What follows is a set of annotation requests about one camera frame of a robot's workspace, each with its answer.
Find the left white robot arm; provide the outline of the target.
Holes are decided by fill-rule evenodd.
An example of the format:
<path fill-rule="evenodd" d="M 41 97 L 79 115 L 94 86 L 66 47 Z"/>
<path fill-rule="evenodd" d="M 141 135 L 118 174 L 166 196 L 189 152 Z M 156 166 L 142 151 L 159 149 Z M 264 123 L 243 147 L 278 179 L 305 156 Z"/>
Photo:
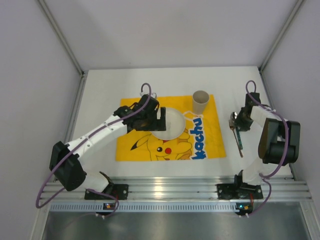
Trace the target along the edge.
<path fill-rule="evenodd" d="M 78 188 L 105 192 L 113 185 L 103 172 L 89 172 L 90 156 L 131 131 L 165 131 L 167 111 L 145 94 L 131 106 L 121 106 L 98 127 L 68 143 L 53 146 L 49 169 L 68 192 Z"/>

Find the wooden fork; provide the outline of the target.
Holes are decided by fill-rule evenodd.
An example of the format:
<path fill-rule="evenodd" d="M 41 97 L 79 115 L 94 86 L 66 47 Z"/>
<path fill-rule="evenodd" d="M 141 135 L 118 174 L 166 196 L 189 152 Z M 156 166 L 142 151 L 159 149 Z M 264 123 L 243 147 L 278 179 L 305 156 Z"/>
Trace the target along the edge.
<path fill-rule="evenodd" d="M 229 124 L 229 128 L 232 131 L 233 136 L 235 138 L 235 142 L 236 142 L 236 145 L 237 145 L 237 149 L 238 149 L 239 155 L 240 155 L 241 158 L 243 158 L 244 156 L 243 156 L 243 153 L 242 153 L 242 150 L 240 148 L 240 144 L 239 144 L 239 141 L 238 141 L 238 138 L 237 138 L 237 135 L 236 135 L 236 129 L 235 129 L 234 124 L 233 124 L 231 119 L 228 120 L 228 124 Z"/>

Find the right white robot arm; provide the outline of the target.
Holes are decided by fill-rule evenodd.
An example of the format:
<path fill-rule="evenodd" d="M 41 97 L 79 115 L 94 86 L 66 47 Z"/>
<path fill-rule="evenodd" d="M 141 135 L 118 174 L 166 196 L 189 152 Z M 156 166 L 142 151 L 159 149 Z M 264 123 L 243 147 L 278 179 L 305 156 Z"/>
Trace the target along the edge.
<path fill-rule="evenodd" d="M 249 131 L 253 123 L 262 127 L 258 158 L 240 173 L 244 183 L 260 185 L 263 179 L 274 176 L 281 167 L 297 161 L 301 124 L 281 118 L 275 110 L 262 105 L 259 93 L 247 93 L 244 107 L 238 114 L 232 114 L 230 120 L 240 132 Z"/>

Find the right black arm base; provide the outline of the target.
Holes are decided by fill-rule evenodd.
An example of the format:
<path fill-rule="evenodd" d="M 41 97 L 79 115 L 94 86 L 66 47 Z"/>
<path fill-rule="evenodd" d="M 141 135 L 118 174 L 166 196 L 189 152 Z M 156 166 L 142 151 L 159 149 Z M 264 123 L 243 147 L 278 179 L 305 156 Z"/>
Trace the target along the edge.
<path fill-rule="evenodd" d="M 219 200 L 254 200 L 263 199 L 260 185 L 251 185 L 244 182 L 243 170 L 234 176 L 233 183 L 220 183 L 216 185 Z"/>

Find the white paper plate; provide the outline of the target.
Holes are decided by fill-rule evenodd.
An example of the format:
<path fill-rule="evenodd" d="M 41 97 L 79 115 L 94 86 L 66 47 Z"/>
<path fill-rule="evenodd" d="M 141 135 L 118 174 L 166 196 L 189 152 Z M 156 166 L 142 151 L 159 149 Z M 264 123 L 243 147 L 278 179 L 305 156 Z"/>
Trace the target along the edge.
<path fill-rule="evenodd" d="M 183 114 L 171 107 L 165 108 L 165 131 L 152 131 L 151 133 L 160 140 L 173 140 L 178 138 L 185 130 L 186 120 Z"/>

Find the beige paper cup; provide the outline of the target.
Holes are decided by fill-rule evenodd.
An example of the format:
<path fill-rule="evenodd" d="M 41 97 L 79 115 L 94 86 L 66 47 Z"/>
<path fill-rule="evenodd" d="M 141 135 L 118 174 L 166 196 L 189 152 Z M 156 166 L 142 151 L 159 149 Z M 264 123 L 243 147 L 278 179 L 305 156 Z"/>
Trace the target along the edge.
<path fill-rule="evenodd" d="M 201 115 L 208 102 L 210 100 L 210 95 L 204 90 L 198 90 L 192 95 L 192 111 L 196 115 Z"/>

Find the yellow pikachu cloth placemat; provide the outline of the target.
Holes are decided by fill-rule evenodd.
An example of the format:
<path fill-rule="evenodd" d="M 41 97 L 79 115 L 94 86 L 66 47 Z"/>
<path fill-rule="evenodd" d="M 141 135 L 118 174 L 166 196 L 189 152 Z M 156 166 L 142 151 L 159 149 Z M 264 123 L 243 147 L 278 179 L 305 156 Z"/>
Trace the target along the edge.
<path fill-rule="evenodd" d="M 174 108 L 183 114 L 182 134 L 161 140 L 147 131 L 131 131 L 117 139 L 117 162 L 204 160 L 226 157 L 216 103 L 209 96 L 203 114 L 192 112 L 193 98 L 186 96 L 159 97 L 162 107 Z"/>

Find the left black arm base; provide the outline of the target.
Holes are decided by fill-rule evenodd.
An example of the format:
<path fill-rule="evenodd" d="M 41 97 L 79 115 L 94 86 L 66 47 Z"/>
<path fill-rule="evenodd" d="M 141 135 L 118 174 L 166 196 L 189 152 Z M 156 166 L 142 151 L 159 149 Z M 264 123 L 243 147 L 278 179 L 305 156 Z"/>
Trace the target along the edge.
<path fill-rule="evenodd" d="M 108 186 L 107 189 L 103 191 L 103 193 L 108 194 L 116 198 L 117 200 L 126 200 L 128 198 L 129 185 L 113 184 L 112 186 Z M 112 198 L 86 190 L 84 199 L 85 200 L 111 200 Z"/>

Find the metal spoon teal handle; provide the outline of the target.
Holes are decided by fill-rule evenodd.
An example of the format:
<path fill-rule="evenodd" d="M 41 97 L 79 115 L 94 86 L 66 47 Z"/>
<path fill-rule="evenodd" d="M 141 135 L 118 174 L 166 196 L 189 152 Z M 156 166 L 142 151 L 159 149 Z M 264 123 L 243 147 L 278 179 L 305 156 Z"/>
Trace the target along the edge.
<path fill-rule="evenodd" d="M 230 120 L 232 120 L 232 123 L 233 123 L 233 125 L 235 127 L 236 136 L 237 136 L 237 139 L 238 139 L 238 142 L 239 142 L 239 145 L 240 145 L 240 149 L 243 150 L 243 144 L 242 144 L 242 140 L 241 140 L 241 136 L 240 136 L 240 131 L 239 131 L 239 128 L 235 124 L 237 116 L 238 115 L 237 115 L 236 112 L 232 112 L 231 115 L 230 115 Z"/>

